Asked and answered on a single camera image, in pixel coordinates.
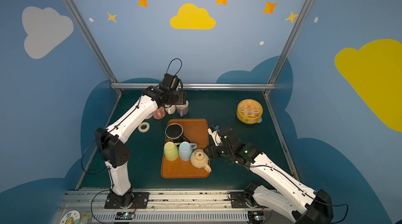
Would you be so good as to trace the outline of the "white ceramic mug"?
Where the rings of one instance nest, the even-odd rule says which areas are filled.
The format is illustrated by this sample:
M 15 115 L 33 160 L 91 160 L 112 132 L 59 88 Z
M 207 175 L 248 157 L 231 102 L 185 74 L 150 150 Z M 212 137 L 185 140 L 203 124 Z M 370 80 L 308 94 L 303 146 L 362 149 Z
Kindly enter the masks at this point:
M 172 115 L 176 112 L 177 107 L 175 105 L 165 105 L 164 109 L 169 115 Z

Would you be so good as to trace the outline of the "purple ceramic mug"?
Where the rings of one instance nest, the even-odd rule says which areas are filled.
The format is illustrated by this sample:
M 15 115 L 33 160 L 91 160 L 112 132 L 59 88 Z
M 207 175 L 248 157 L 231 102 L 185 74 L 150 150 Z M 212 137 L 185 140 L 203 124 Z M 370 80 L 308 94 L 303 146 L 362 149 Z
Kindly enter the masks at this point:
M 176 110 L 180 117 L 187 115 L 189 111 L 189 101 L 186 100 L 183 105 L 176 105 Z

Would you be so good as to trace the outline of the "pink ghost pattern mug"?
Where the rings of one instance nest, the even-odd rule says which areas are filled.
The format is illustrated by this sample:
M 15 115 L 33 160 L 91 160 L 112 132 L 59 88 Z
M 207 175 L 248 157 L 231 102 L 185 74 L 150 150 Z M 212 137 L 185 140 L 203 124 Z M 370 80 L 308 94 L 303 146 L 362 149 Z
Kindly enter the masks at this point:
M 165 117 L 165 109 L 163 107 L 158 108 L 153 113 L 153 118 L 156 120 L 161 120 Z

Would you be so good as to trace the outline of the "beige ceramic teapot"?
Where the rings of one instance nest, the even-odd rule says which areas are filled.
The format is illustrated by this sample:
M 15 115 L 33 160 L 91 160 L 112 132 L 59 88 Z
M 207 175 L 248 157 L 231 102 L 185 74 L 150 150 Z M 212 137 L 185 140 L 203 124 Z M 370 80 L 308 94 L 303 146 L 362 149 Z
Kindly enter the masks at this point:
M 197 169 L 205 169 L 206 172 L 211 173 L 209 157 L 206 153 L 204 153 L 203 149 L 194 150 L 191 155 L 190 162 L 193 167 Z

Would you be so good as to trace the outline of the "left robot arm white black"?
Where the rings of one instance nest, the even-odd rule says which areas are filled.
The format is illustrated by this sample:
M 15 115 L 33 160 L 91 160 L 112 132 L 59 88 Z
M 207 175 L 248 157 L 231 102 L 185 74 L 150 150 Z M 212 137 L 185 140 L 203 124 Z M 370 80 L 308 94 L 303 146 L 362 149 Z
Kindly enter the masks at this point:
M 186 93 L 177 75 L 166 73 L 157 86 L 144 89 L 138 101 L 116 122 L 95 132 L 97 148 L 104 159 L 111 180 L 106 208 L 129 209 L 134 195 L 128 175 L 131 151 L 125 145 L 139 125 L 157 109 L 166 105 L 183 105 Z

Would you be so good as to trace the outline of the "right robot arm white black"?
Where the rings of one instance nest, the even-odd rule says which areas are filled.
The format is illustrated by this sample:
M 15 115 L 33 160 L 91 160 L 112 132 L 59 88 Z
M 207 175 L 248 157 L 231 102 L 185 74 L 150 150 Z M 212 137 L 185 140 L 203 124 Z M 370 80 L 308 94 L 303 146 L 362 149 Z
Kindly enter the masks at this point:
M 242 143 L 231 128 L 208 128 L 213 144 L 204 148 L 211 160 L 225 157 L 260 178 L 277 191 L 274 193 L 263 185 L 250 184 L 245 196 L 259 206 L 271 208 L 295 224 L 329 224 L 334 218 L 330 195 L 297 181 L 277 166 L 264 152 L 252 143 Z

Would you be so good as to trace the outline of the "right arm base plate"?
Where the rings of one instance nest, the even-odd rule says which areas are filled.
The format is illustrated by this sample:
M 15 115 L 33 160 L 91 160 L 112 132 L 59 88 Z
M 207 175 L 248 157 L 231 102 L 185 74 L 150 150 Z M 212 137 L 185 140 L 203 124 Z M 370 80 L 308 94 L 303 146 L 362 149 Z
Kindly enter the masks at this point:
M 232 191 L 228 193 L 232 208 L 262 208 L 250 195 L 244 191 Z

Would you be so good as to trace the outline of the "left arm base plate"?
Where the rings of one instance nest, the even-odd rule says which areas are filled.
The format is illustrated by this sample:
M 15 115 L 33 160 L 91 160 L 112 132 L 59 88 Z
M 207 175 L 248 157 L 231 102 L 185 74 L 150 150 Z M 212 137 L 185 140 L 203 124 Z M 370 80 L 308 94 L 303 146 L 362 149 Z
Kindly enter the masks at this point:
M 148 205 L 149 192 L 128 191 L 120 196 L 111 191 L 106 199 L 105 209 L 145 209 Z

